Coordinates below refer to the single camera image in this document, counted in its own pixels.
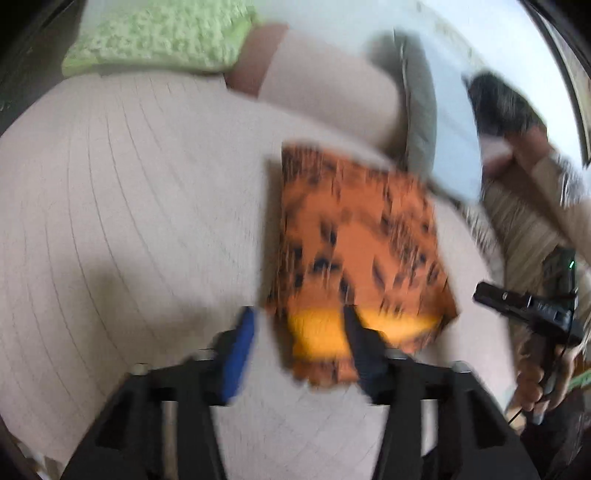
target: black cable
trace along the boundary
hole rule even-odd
[[[515,415],[513,415],[513,418],[509,420],[509,425],[511,425],[513,423],[513,421],[519,416],[521,415],[521,413],[523,412],[523,408],[519,409],[519,412],[517,412]]]
[[[566,336],[566,342],[564,343],[564,348],[562,349],[562,352],[560,352],[560,355],[556,358],[556,360],[554,360],[554,363],[552,364],[552,371],[556,370],[557,368],[560,368],[560,365],[562,364],[562,359],[564,358],[564,354],[566,353],[566,349],[568,348],[568,345],[570,343],[570,336],[572,334],[573,331],[573,323],[574,323],[574,310],[570,319],[570,325],[569,325],[569,333]]]

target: person's arm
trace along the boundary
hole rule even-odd
[[[525,134],[508,134],[506,139],[513,147],[516,161],[548,200],[575,250],[591,264],[591,190],[582,171],[560,156],[539,127],[532,127]],[[589,322],[586,330],[589,338]],[[569,349],[562,356],[561,374],[549,402],[538,403],[542,397],[539,382],[544,376],[543,370],[527,357],[521,361],[515,396],[524,410],[541,413],[564,400],[573,376],[574,359],[581,348]]]
[[[517,163],[548,200],[575,250],[591,265],[591,187],[583,171],[560,155],[539,127],[506,138]]]

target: metal bolt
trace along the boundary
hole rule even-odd
[[[152,370],[152,366],[148,365],[148,364],[135,364],[134,366],[131,367],[131,370],[129,373],[131,373],[132,375],[147,375],[150,373],[150,371]]]
[[[201,361],[213,360],[216,357],[216,351],[213,348],[204,348],[195,352],[195,358]]]
[[[466,362],[457,361],[452,363],[452,370],[459,374],[468,374],[472,372],[472,367]]]
[[[386,358],[390,360],[408,360],[409,356],[398,348],[386,348]]]

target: black handheld controller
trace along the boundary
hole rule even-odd
[[[544,296],[520,294],[480,282],[474,301],[495,309],[506,317],[524,322],[532,332],[530,357],[544,370],[540,382],[546,400],[554,391],[559,365],[558,345],[576,346],[583,341],[582,325],[574,318],[577,307],[575,251],[556,247],[542,263]],[[543,416],[532,419],[536,424]]]

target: blue gripper pad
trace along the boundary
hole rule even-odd
[[[244,307],[234,330],[224,332],[226,338],[220,343],[225,351],[218,352],[221,363],[219,400],[222,405],[230,402],[240,388],[242,374],[255,337],[255,310]]]

